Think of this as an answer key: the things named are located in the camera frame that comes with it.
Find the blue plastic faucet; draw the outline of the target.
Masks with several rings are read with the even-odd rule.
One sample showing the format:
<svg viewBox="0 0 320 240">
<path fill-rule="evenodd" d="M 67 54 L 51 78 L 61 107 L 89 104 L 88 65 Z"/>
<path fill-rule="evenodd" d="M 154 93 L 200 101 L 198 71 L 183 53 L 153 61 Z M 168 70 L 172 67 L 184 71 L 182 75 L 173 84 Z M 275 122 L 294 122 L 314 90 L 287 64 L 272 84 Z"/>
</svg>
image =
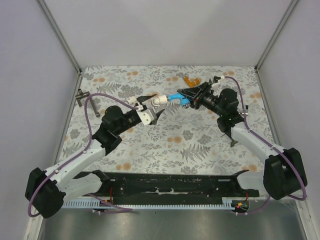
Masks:
<svg viewBox="0 0 320 240">
<path fill-rule="evenodd" d="M 169 102 L 173 100 L 179 100 L 180 106 L 185 109 L 189 108 L 191 104 L 190 100 L 180 93 L 170 94 L 167 96 L 167 99 Z"/>
</svg>

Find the white plastic elbow fitting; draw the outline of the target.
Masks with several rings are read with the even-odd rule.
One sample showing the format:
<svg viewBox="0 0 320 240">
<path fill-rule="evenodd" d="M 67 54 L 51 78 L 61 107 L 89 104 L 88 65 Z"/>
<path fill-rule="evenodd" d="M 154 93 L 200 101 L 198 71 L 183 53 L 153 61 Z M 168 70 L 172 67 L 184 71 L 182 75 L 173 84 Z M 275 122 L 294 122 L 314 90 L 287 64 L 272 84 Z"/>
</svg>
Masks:
<svg viewBox="0 0 320 240">
<path fill-rule="evenodd" d="M 169 99 L 168 97 L 164 94 L 164 95 L 158 95 L 155 96 L 152 101 L 151 104 L 153 107 L 159 107 L 162 105 L 166 105 L 168 103 Z"/>
</svg>

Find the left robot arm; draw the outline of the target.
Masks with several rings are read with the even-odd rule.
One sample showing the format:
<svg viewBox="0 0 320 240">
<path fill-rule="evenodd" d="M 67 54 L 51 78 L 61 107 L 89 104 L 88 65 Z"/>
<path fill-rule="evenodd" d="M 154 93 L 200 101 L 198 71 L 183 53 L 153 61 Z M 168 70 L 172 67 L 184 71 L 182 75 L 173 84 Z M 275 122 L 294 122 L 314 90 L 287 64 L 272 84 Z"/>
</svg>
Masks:
<svg viewBox="0 0 320 240">
<path fill-rule="evenodd" d="M 142 123 L 156 125 L 162 111 L 155 112 L 144 102 L 151 96 L 131 97 L 123 102 L 111 95 L 105 97 L 129 108 L 126 113 L 117 105 L 109 106 L 101 119 L 99 129 L 89 133 L 89 140 L 83 150 L 45 170 L 35 168 L 28 177 L 25 198 L 29 201 L 27 213 L 31 218 L 42 216 L 47 219 L 56 214 L 65 203 L 84 195 L 103 197 L 110 192 L 110 178 L 95 170 L 77 178 L 86 167 L 98 161 L 122 142 L 121 134 Z"/>
</svg>

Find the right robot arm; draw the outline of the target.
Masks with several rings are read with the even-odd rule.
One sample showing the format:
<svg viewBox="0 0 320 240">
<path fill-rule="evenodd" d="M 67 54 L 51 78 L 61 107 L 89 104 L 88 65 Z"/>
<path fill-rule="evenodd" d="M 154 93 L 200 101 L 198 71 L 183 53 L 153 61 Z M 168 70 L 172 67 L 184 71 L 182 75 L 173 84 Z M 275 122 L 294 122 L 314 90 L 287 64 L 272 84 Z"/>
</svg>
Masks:
<svg viewBox="0 0 320 240">
<path fill-rule="evenodd" d="M 257 190 L 267 192 L 275 200 L 284 197 L 306 200 L 308 181 L 300 152 L 293 147 L 286 149 L 271 143 L 255 132 L 250 128 L 246 115 L 238 111 L 238 105 L 244 103 L 241 92 L 225 88 L 215 95 L 213 85 L 209 81 L 178 89 L 177 92 L 188 100 L 191 108 L 205 107 L 218 115 L 220 131 L 246 147 L 264 164 L 261 172 L 246 170 L 239 173 L 237 179 L 229 184 L 230 193 L 240 197 L 247 190 Z"/>
</svg>

